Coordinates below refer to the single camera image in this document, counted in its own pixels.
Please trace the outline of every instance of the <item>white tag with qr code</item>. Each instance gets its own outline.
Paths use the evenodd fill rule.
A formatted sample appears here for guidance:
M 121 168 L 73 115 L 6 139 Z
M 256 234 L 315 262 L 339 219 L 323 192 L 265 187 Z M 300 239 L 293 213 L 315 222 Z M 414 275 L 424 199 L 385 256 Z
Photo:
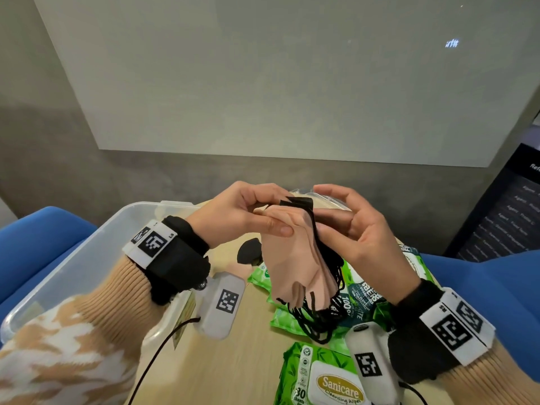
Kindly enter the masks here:
M 423 313 L 420 320 L 466 366 L 491 348 L 495 327 L 451 288 L 443 290 L 441 301 Z
M 177 233 L 157 220 L 150 220 L 122 251 L 142 268 L 148 267 Z

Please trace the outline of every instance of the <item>right hand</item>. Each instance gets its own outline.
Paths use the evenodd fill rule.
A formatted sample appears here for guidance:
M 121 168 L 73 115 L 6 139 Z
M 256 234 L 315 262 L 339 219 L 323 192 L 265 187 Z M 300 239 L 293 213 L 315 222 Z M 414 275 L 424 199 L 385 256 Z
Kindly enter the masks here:
M 317 184 L 315 193 L 335 197 L 351 211 L 314 209 L 321 241 L 351 264 L 381 296 L 396 305 L 420 284 L 384 216 L 354 190 Z

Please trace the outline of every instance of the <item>beige knit sleeve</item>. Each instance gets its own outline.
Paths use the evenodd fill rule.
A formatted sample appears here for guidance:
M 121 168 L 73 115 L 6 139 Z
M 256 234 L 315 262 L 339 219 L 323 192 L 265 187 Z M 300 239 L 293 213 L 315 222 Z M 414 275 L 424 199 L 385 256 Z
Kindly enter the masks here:
M 2 348 L 0 404 L 122 404 L 164 309 L 145 275 L 120 259 L 95 291 L 33 319 Z
M 540 384 L 517 366 L 503 345 L 467 367 L 439 377 L 455 405 L 539 405 Z

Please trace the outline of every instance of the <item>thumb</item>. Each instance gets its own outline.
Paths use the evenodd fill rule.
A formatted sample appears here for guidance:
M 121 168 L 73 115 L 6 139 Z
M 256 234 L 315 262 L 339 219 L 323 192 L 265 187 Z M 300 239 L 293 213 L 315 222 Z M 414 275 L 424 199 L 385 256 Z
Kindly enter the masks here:
M 290 237 L 294 233 L 293 228 L 281 220 L 257 214 L 250 214 L 247 221 L 247 230 L 280 237 Z
M 322 223 L 316 223 L 317 233 L 321 241 L 347 261 L 354 261 L 358 254 L 359 244 L 352 238 Z

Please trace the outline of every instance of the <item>fingernail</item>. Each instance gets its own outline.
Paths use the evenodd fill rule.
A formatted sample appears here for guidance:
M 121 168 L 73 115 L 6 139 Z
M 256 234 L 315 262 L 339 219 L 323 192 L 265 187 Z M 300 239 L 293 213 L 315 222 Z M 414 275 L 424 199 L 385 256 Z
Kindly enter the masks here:
M 289 226 L 284 226 L 279 230 L 280 234 L 282 236 L 292 236 L 293 235 L 293 228 Z

